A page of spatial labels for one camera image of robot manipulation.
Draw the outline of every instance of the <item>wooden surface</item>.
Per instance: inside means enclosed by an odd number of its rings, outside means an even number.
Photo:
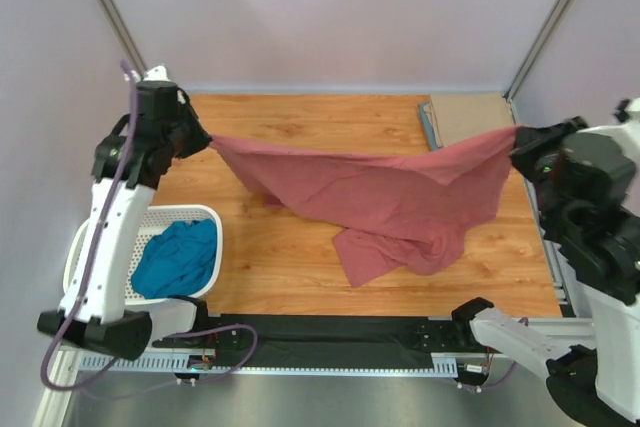
[[[423,154],[417,114],[427,96],[194,95],[211,134],[336,152]],[[448,315],[478,296],[514,316],[559,316],[523,181],[509,177],[498,217],[469,231],[464,256],[422,277],[400,268],[352,289],[331,243],[340,227],[267,210],[211,149],[174,161],[155,204],[218,212],[224,254],[207,296],[222,313]]]

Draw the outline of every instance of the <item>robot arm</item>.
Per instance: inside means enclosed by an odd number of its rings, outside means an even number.
[[[476,299],[457,309],[474,339],[544,380],[558,406],[588,426],[640,425],[640,218],[621,204],[640,162],[640,99],[619,125],[579,117],[520,128],[514,167],[536,190],[544,238],[576,271],[590,302],[597,350],[562,345]]]
[[[90,239],[101,228],[88,290],[64,340],[127,360],[138,358],[154,340],[191,330],[196,319],[208,315],[204,302],[190,298],[162,300],[144,310],[125,310],[124,289],[135,239],[160,177],[174,157],[188,157],[209,144],[188,97],[169,81],[163,67],[152,69],[137,83],[137,98],[133,154],[118,182],[108,216],[103,224],[99,222],[122,153],[125,138],[120,133],[128,116],[120,119],[96,148],[91,215],[71,285],[58,309],[43,312],[38,319],[38,330],[55,335],[80,293]]]

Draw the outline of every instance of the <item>cloth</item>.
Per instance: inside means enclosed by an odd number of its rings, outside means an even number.
[[[211,146],[271,206],[345,227],[333,239],[352,286],[407,265],[429,275],[493,219],[515,126],[414,157],[335,154],[231,137]]]
[[[131,287],[145,299],[195,294],[211,278],[217,245],[211,219],[174,222],[147,242]]]

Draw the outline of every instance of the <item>white wall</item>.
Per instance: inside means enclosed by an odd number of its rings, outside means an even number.
[[[639,25],[638,0],[574,0],[516,98],[521,120],[610,123],[620,99],[640,97]],[[640,180],[631,194],[640,214]]]
[[[37,316],[60,300],[93,149],[127,90],[95,0],[0,0],[0,11],[0,423],[22,427],[43,391]]]
[[[504,90],[555,0],[115,0],[150,64],[222,91]]]

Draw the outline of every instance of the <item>red cloth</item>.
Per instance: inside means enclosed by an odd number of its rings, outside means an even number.
[[[464,251],[471,227],[495,218],[515,126],[424,155],[334,154],[215,137],[265,204],[345,227],[333,244],[353,287],[407,265],[435,274]]]

